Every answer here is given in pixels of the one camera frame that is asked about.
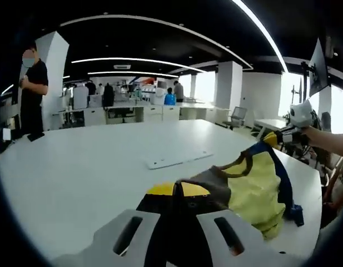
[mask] person in blue shirt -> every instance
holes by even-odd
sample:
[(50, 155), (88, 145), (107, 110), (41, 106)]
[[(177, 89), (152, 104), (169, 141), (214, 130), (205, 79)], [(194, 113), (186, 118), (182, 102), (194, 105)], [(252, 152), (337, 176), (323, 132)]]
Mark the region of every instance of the person in blue shirt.
[(164, 105), (171, 105), (171, 106), (176, 105), (176, 97), (172, 93), (172, 88), (171, 87), (169, 87), (167, 89), (167, 95), (165, 96)]

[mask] window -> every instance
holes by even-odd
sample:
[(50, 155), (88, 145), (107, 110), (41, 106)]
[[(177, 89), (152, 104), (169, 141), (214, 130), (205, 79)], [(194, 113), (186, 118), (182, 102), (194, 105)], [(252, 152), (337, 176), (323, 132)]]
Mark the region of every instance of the window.
[(214, 71), (196, 75), (195, 99), (213, 102), (215, 99), (216, 73)]
[[(279, 116), (283, 116), (288, 113), (292, 101), (292, 89), (299, 91), (300, 83), (302, 90), (304, 89), (303, 76), (295, 73), (283, 73), (281, 76), (281, 92), (280, 92), (280, 104), (279, 104)], [(316, 93), (309, 98), (310, 95), (310, 80), (307, 78), (307, 99), (309, 99), (312, 108), (318, 113), (319, 108), (319, 94)], [(294, 94), (293, 105), (299, 104), (299, 95)]]
[(183, 95), (191, 96), (191, 75), (182, 75), (178, 78), (179, 83), (183, 86)]
[(343, 90), (332, 85), (331, 128), (334, 134), (343, 134)]

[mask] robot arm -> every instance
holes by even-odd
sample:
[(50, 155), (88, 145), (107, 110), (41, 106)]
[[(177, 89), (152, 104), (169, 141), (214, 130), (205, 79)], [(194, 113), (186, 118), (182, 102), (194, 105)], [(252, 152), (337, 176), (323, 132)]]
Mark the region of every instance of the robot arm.
[(276, 138), (275, 143), (277, 144), (294, 143), (307, 145), (308, 138), (302, 134), (301, 129), (309, 126), (321, 129), (319, 118), (308, 100), (299, 105), (292, 105), (289, 115), (289, 124), (275, 131), (274, 134), (266, 136), (263, 140), (264, 142), (273, 144), (274, 138)]

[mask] desk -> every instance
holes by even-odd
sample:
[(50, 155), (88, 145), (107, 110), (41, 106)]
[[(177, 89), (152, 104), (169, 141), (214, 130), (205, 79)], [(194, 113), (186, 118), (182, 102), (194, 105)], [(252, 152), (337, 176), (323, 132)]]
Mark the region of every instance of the desk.
[[(18, 140), (0, 155), (0, 171), (22, 229), (49, 259), (89, 246), (96, 230), (123, 210), (135, 209), (154, 184), (233, 162), (255, 143), (204, 120), (101, 125), (45, 134), (34, 142)], [(150, 156), (200, 147), (214, 155), (166, 169), (149, 170), (145, 163)], [(285, 221), (269, 244), (277, 251), (308, 257), (320, 229), (319, 173), (275, 153), (288, 172), (295, 203), (304, 209), (305, 224), (298, 228)]]
[[(147, 101), (123, 101), (115, 102), (113, 106), (106, 107), (107, 110), (112, 110), (115, 108), (135, 108), (135, 121), (134, 122), (150, 122), (150, 121), (169, 121), (169, 120), (206, 120), (210, 122), (222, 123), (228, 120), (228, 109), (218, 108), (209, 103), (176, 103), (176, 106), (166, 106), (166, 105), (152, 105)], [(101, 107), (87, 107), (79, 108), (70, 111), (60, 111), (53, 114), (53, 116), (61, 116), (65, 113), (83, 112), (84, 116), (89, 114), (91, 116), (88, 124), (91, 125), (103, 125), (103, 124), (115, 124), (121, 123), (118, 120), (109, 120), (102, 123), (103, 114), (105, 114), (103, 108)], [(56, 126), (52, 130), (57, 130), (61, 128), (62, 125)]]
[(262, 129), (260, 130), (259, 134), (257, 135), (257, 139), (259, 140), (261, 136), (264, 134), (265, 129), (270, 129), (272, 131), (277, 131), (281, 128), (284, 128), (286, 126), (286, 122), (283, 120), (278, 120), (275, 118), (262, 118), (259, 120), (255, 120), (254, 124), (258, 124), (262, 126)]

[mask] face mask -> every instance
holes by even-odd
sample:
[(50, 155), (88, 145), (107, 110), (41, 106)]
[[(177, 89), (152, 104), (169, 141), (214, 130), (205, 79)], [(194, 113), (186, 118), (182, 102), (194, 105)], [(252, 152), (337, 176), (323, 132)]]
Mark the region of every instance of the face mask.
[(26, 68), (30, 68), (34, 65), (34, 58), (23, 58), (22, 62)]

